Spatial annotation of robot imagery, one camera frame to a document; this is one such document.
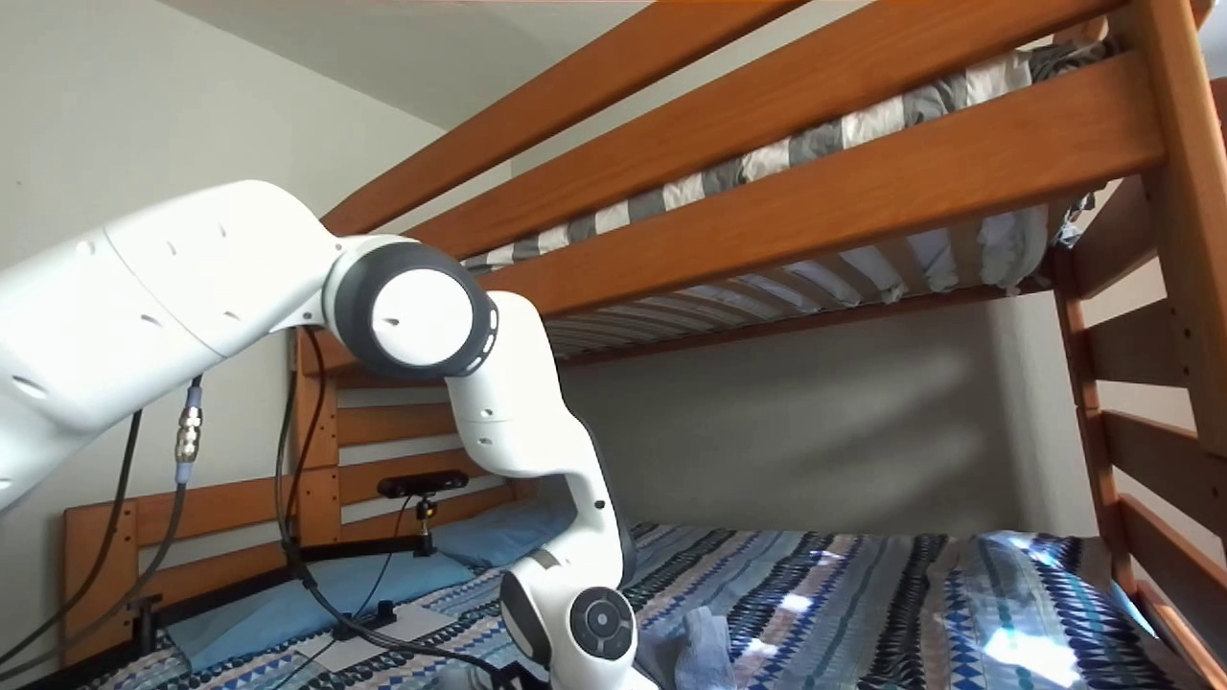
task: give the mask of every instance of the white wall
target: white wall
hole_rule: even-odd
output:
[[[1093,533],[1062,372],[1031,295],[590,364],[579,387],[633,521]]]
[[[157,0],[4,0],[0,104],[0,265],[238,176],[326,211],[437,134]],[[284,372],[276,337],[207,376],[199,483],[272,472]],[[134,491],[169,487],[173,418],[176,399],[146,414]],[[58,510],[104,502],[119,449],[111,429],[0,518],[0,648],[50,613]]]

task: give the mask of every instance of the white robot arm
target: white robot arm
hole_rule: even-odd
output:
[[[180,196],[0,272],[0,510],[96,433],[265,334],[330,326],[368,368],[445,376],[464,449],[510,479],[567,475],[575,521],[502,587],[556,686],[652,686],[621,541],[548,337],[406,238],[334,238],[272,184]]]

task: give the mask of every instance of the lower bunk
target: lower bunk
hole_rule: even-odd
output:
[[[433,556],[311,571],[383,636],[541,675],[498,621],[498,575],[567,521],[548,495],[437,529]],[[637,667],[660,686],[1192,686],[1116,598],[1100,541],[709,525],[633,525],[625,541]],[[483,686],[468,663],[337,629],[299,579],[242,590],[161,613],[138,659],[46,686]]]

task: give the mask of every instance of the bunk bed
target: bunk bed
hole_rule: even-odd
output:
[[[798,0],[706,8],[660,0],[341,199],[326,226],[334,234],[395,226],[433,196],[794,8]],[[886,686],[901,679],[936,686],[1028,682],[1016,671],[1001,675],[1001,667],[959,667],[982,656],[951,652],[955,636],[932,629],[932,621],[943,633],[978,621],[966,610],[959,617],[959,606],[932,610],[936,594],[951,606],[959,587],[966,594],[966,583],[997,575],[1043,583],[1028,594],[1016,590],[1020,598],[985,587],[989,610],[1008,617],[1020,613],[1016,602],[1031,602],[1035,625],[1051,625],[1051,636],[1066,644],[1077,636],[1070,663],[1081,682],[1093,682],[1093,667],[1116,667],[1127,675],[1116,679],[1123,686],[1185,675],[1227,686],[1227,234],[1219,226],[1227,169],[1196,54],[1200,15],[1204,4],[1173,0],[878,0],[418,226],[395,226],[472,265],[491,291],[529,295],[548,318],[564,364],[890,318],[1020,288],[1054,295],[1100,541],[1001,533],[890,541],[637,525],[629,529],[625,590],[640,606],[648,652],[671,640],[694,610],[706,610],[729,621],[736,644],[729,659],[736,659],[744,686],[763,682],[748,671],[755,663],[771,667],[782,686],[821,686],[828,675],[813,667],[763,663],[763,621],[805,617],[805,625],[775,625],[794,629],[775,640],[775,652],[832,636],[824,621],[867,621],[867,613],[847,617],[840,606],[817,606],[844,583],[824,567],[878,571],[886,560],[905,564],[924,552],[924,567],[916,567],[924,579],[897,579],[886,583],[890,594],[874,594],[913,602],[913,625],[901,625],[909,640],[893,636],[897,625],[878,633],[878,656],[855,679]],[[1085,299],[1143,261],[1162,265],[1166,295],[1089,322]],[[483,479],[456,449],[349,464],[353,449],[449,437],[452,418],[441,391],[403,391],[395,380],[360,372],[326,337],[295,337],[291,360],[291,426],[303,472],[295,483],[299,541],[307,548],[395,541],[422,521],[353,518],[353,506],[380,495],[383,475],[472,475],[472,491],[437,502],[429,518],[445,548],[418,560],[426,579],[441,571],[429,579],[441,590],[395,590],[406,610],[403,625],[433,625],[399,633],[437,640],[429,633],[449,629],[460,648],[514,659],[491,617],[491,579],[529,541],[541,541],[541,529],[560,525],[537,514],[548,491]],[[1185,391],[1196,429],[1104,410],[1100,380]],[[280,483],[192,491],[180,541],[276,521],[272,487]],[[65,514],[65,594],[88,571],[104,510]],[[138,579],[138,552],[157,544],[169,525],[169,495],[127,502],[119,525],[115,556],[65,621],[65,636]],[[755,564],[771,564],[767,571],[801,571],[794,583],[813,590],[771,590],[771,575],[759,575],[767,590],[748,587],[744,598],[686,594],[683,583],[740,583],[721,575],[721,560],[709,560],[721,548],[729,556],[759,552]],[[962,571],[966,552],[978,552],[989,575]],[[69,663],[134,640],[157,621],[157,610],[219,590],[230,598],[234,587],[245,594],[284,587],[257,583],[280,567],[280,544],[245,544],[169,567],[150,583],[142,610],[77,644]],[[1131,617],[1120,613],[1127,606],[1108,606],[1104,590],[1112,587],[1143,610],[1162,644],[1131,633]],[[909,656],[913,636],[939,636],[947,656]],[[414,671],[429,667],[414,656],[364,652],[349,667],[353,675],[322,667],[299,675],[322,659],[322,648],[311,644],[314,636],[299,633],[272,652],[265,648],[268,656],[245,648],[245,656],[230,656],[230,667],[219,656],[199,663],[219,686],[268,667],[280,682],[399,679],[414,686],[422,682]],[[153,644],[142,659],[153,667],[184,663],[173,644]],[[874,675],[878,663],[893,663],[901,675]],[[203,667],[188,675],[173,667],[165,679],[203,682],[196,675]]]

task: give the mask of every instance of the mattress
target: mattress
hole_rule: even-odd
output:
[[[445,529],[441,556],[399,571],[410,579],[418,567],[433,583],[387,602],[395,621],[383,633],[541,675],[498,621],[498,579],[560,525],[521,510]],[[629,544],[621,590],[640,610],[640,667],[660,686],[1169,686],[1146,656],[1150,640],[1100,587],[1097,541],[640,525]],[[219,629],[215,610],[180,621],[161,633],[157,652],[84,686],[468,679],[468,667],[449,659],[341,640],[326,621],[276,640],[284,613],[268,602],[238,598],[222,610],[230,625]]]
[[[637,192],[602,211],[567,219],[560,226],[525,234],[514,245],[468,257],[472,272],[498,272],[541,253],[590,242],[598,234],[625,230],[640,219],[667,215],[709,196],[778,176],[786,169],[821,161],[840,150],[855,150],[890,138],[905,127],[924,127],[962,107],[989,104],[1035,81],[1047,81],[1070,65],[1097,61],[1097,50],[1016,50],[1008,58],[951,73],[947,81],[913,88],[874,107],[851,111],[836,123],[817,123],[782,142],[748,150],[713,169],[679,176],[663,188]],[[759,326],[782,318],[805,318],[847,307],[897,303],[909,295],[943,295],[955,288],[1016,288],[1028,280],[1051,238],[1062,234],[1062,211],[1047,203],[966,219],[955,226],[916,230],[882,245],[859,245],[828,257],[798,257],[778,268],[729,276],[717,284],[690,284],[671,295],[652,295],[590,314],[552,318],[552,341],[560,357],[614,349],[633,341],[667,341],[725,326]]]

